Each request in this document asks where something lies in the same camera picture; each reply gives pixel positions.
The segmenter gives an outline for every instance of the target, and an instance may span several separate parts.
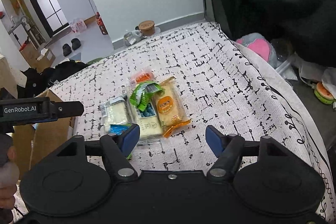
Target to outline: pair of black slippers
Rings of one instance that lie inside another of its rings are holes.
[[[74,51],[77,50],[82,45],[78,38],[72,39],[71,44],[72,44],[72,49]],[[71,47],[69,46],[69,44],[64,44],[62,46],[62,49],[63,49],[64,57],[68,56],[71,53]]]

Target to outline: silver bolt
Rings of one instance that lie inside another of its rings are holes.
[[[177,179],[177,175],[175,175],[175,174],[170,174],[170,175],[168,175],[168,178],[169,178],[169,179]]]
[[[131,168],[122,168],[118,171],[118,174],[122,177],[129,177],[134,174],[134,170]]]
[[[222,168],[214,168],[210,170],[210,175],[214,177],[224,177],[226,174],[226,171]]]

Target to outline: gray floor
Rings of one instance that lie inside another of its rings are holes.
[[[333,111],[331,105],[321,103],[314,95],[313,89],[301,80],[289,82],[313,118],[328,150],[336,142],[336,111]]]

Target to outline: orange label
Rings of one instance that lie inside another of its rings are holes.
[[[165,96],[157,102],[157,111],[166,114],[173,108],[174,100],[170,96]]]

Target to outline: robotic device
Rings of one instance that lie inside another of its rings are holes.
[[[206,176],[197,170],[138,176],[125,157],[139,133],[134,124],[119,136],[77,135],[61,145],[22,179],[30,212],[18,223],[326,223],[315,213],[322,178],[270,136],[245,141],[208,126],[206,141],[218,160]],[[101,156],[105,170],[86,156]],[[243,156],[258,161],[238,170]]]

